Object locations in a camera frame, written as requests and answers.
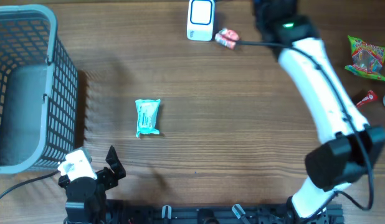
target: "basket bottom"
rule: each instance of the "basket bottom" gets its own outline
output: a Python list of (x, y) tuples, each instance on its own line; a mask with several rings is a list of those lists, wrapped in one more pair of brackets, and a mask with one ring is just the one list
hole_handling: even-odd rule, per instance
[(9, 74), (0, 131), (0, 166), (28, 159), (40, 140), (47, 65), (28, 65)]

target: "wood grain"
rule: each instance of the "wood grain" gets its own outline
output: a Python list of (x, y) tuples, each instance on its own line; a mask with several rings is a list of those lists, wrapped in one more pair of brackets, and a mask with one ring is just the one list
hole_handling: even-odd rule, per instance
[[(303, 159), (318, 146), (316, 131), (299, 92), (269, 49), (231, 51), (187, 40), (187, 2), (49, 7), (80, 70), (78, 142), (90, 151), (95, 169), (106, 166), (106, 153), (114, 145), (127, 171), (108, 198), (151, 205), (252, 205), (284, 202), (300, 188), (306, 176)], [(385, 46), (385, 1), (302, 0), (301, 9), (319, 27), (347, 92), (371, 88), (383, 96), (385, 84), (355, 77), (343, 67), (351, 63), (348, 34)], [(219, 2), (216, 18), (219, 27), (260, 40), (249, 2)], [(135, 137), (139, 98), (161, 98), (159, 136)], [(362, 112), (371, 124), (385, 126), (380, 101)], [(372, 211), (336, 200), (345, 208), (347, 223), (385, 223), (385, 149), (375, 173)], [(2, 175), (0, 193), (38, 175)], [(0, 223), (62, 222), (66, 197), (57, 179), (4, 197)], [(366, 178), (348, 192), (364, 203)]]

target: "plastic basket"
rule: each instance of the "plastic basket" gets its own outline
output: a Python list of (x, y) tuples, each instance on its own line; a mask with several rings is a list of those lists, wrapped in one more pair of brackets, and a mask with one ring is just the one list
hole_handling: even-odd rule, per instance
[(77, 80), (50, 9), (0, 7), (0, 174), (56, 169), (74, 149)]

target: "cable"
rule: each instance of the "cable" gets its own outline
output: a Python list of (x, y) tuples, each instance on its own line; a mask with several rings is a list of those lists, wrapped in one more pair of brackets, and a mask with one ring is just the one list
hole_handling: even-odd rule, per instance
[[(335, 194), (333, 196), (331, 196), (330, 199), (332, 200), (336, 196), (338, 196), (338, 194), (341, 194), (341, 195), (345, 196), (347, 199), (349, 199), (355, 206), (357, 206), (361, 210), (364, 210), (364, 211), (370, 210), (373, 207), (373, 203), (374, 203), (374, 172), (373, 172), (373, 169), (371, 167), (371, 163), (369, 161), (368, 154), (365, 150), (363, 143), (361, 142), (358, 131), (352, 122), (352, 117), (349, 115), (348, 110), (346, 109), (346, 105), (343, 103), (342, 97), (340, 96), (340, 94), (336, 90), (336, 87), (334, 86), (334, 84), (332, 83), (332, 81), (330, 80), (330, 78), (328, 77), (326, 72), (324, 71), (324, 69), (321, 67), (321, 65), (311, 55), (307, 54), (306, 52), (304, 52), (298, 48), (292, 47), (292, 46), (288, 46), (288, 45), (284, 45), (284, 44), (277, 44), (277, 43), (249, 42), (249, 41), (242, 41), (242, 40), (237, 41), (237, 44), (239, 44), (239, 45), (251, 45), (251, 46), (265, 46), (265, 47), (279, 47), (279, 48), (283, 48), (283, 49), (294, 50), (294, 51), (302, 54), (303, 56), (305, 56), (307, 59), (309, 59), (315, 65), (315, 68), (321, 72), (321, 74), (324, 76), (324, 78), (327, 80), (328, 84), (330, 85), (331, 89), (333, 90), (333, 93), (335, 94), (336, 99), (338, 100), (338, 103), (341, 106), (342, 112), (345, 114), (346, 120), (349, 123), (351, 129), (353, 130), (354, 137), (356, 138), (356, 140), (358, 142), (360, 151), (363, 155), (363, 159), (364, 159), (364, 163), (365, 163), (365, 166), (367, 169), (367, 173), (368, 173), (369, 199), (368, 199), (367, 206), (364, 207), (364, 206), (360, 205), (355, 199), (353, 199), (352, 196), (350, 196), (347, 193), (340, 191), (340, 190), (334, 191)], [(319, 208), (311, 217), (308, 217), (307, 219), (311, 219), (311, 218), (315, 217), (318, 213), (320, 213), (328, 205), (328, 203), (331, 202), (331, 200), (328, 200), (322, 206), (322, 208)]]
[(54, 176), (55, 174), (57, 174), (58, 172), (59, 172), (59, 171), (55, 171), (55, 172), (52, 172), (51, 174), (47, 174), (47, 175), (44, 175), (44, 176), (41, 176), (41, 177), (36, 177), (35, 179), (26, 180), (26, 181), (24, 181), (24, 182), (21, 182), (21, 183), (19, 183), (19, 184), (16, 184), (16, 185), (10, 187), (9, 189), (5, 190), (5, 191), (0, 195), (0, 199), (3, 198), (6, 194), (10, 193), (12, 190), (17, 189), (17, 188), (20, 187), (20, 186), (23, 186), (23, 185), (26, 185), (26, 184), (35, 182), (35, 181), (37, 181), (37, 180), (42, 180), (42, 179), (45, 179), (45, 178), (48, 178), (48, 177), (52, 177), (52, 176)]

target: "blue-gray basket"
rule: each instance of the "blue-gray basket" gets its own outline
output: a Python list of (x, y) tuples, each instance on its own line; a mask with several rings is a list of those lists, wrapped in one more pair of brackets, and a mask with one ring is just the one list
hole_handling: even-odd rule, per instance
[(0, 7), (0, 174), (58, 167), (74, 149), (77, 88), (54, 13)]

